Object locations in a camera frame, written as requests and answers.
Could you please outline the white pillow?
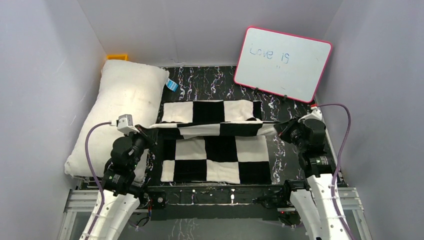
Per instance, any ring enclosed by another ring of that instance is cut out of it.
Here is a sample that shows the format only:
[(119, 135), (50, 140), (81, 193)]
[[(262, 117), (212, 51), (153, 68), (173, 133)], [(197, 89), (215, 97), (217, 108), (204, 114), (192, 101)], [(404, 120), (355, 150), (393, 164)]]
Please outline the white pillow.
[[(124, 60), (107, 60), (101, 70), (98, 96), (83, 123), (78, 139), (64, 164), (64, 173), (72, 177), (92, 177), (86, 154), (85, 139), (99, 124), (132, 115), (133, 124), (148, 128), (155, 124), (165, 83), (170, 73), (157, 66)], [(103, 177), (111, 157), (113, 142), (123, 134), (115, 126), (101, 126), (90, 135), (88, 148), (97, 177)]]

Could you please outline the black white checkered pillowcase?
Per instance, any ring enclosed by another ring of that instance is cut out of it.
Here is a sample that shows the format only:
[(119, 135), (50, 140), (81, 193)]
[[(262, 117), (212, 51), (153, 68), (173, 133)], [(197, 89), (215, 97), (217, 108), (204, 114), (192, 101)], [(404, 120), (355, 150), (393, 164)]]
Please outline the black white checkered pillowcase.
[(160, 180), (268, 185), (266, 137), (274, 126), (257, 100), (167, 102), (154, 125), (162, 138)]

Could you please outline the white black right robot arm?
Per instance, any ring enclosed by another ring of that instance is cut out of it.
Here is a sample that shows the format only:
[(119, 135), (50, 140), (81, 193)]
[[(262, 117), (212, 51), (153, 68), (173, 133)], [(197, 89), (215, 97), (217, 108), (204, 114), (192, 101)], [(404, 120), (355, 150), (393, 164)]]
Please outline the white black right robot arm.
[(311, 240), (353, 240), (355, 237), (340, 208), (337, 170), (325, 152), (326, 125), (319, 119), (295, 117), (274, 126), (278, 137), (297, 149), (305, 180), (286, 180), (279, 191), (264, 194), (256, 203), (294, 207)]

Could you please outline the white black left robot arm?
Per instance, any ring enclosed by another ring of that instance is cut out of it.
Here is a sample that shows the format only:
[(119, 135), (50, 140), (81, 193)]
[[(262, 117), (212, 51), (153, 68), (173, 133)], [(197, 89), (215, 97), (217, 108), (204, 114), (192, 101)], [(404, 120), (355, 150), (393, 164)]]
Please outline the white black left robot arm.
[(119, 127), (123, 136), (112, 143), (110, 158), (105, 164), (101, 180), (95, 174), (89, 153), (89, 139), (93, 126), (86, 135), (84, 150), (94, 181), (98, 186), (95, 206), (81, 234), (82, 240), (116, 240), (136, 208), (149, 203), (149, 194), (133, 184), (135, 169), (145, 150), (157, 145), (158, 132), (141, 125)]

